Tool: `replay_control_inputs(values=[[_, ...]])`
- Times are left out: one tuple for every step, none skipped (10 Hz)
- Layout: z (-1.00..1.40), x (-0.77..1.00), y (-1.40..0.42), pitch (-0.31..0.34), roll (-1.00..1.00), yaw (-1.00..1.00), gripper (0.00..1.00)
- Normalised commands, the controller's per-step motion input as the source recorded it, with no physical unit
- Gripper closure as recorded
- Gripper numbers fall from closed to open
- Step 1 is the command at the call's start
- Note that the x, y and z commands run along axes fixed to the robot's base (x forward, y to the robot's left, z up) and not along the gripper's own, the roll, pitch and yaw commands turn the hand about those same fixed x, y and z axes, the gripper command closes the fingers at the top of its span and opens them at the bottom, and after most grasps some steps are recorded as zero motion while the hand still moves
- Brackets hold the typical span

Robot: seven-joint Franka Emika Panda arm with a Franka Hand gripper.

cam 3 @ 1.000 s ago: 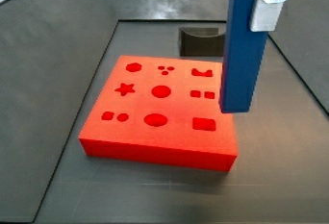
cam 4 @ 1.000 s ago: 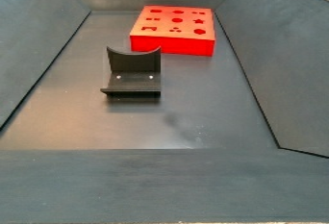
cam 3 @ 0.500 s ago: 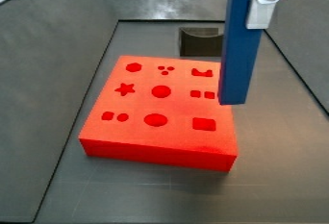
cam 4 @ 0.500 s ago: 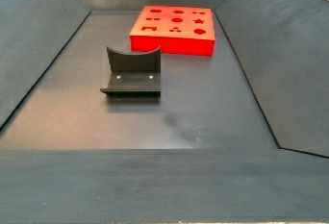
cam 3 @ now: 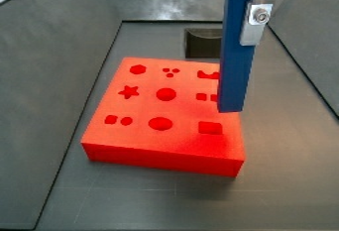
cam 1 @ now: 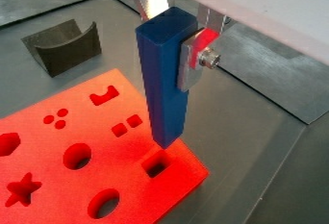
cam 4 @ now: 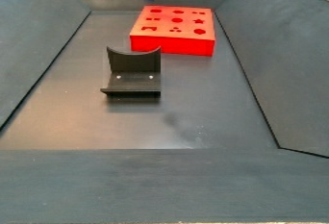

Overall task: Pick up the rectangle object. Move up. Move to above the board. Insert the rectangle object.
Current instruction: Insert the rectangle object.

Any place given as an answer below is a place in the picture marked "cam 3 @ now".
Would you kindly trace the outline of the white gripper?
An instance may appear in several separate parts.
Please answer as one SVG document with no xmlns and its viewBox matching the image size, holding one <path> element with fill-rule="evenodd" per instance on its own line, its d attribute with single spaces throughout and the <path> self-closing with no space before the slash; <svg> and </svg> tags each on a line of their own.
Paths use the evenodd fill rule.
<svg viewBox="0 0 339 231">
<path fill-rule="evenodd" d="M 240 34 L 240 44 L 243 46 L 257 45 L 264 26 L 269 20 L 271 9 L 271 4 L 248 4 Z"/>
</svg>

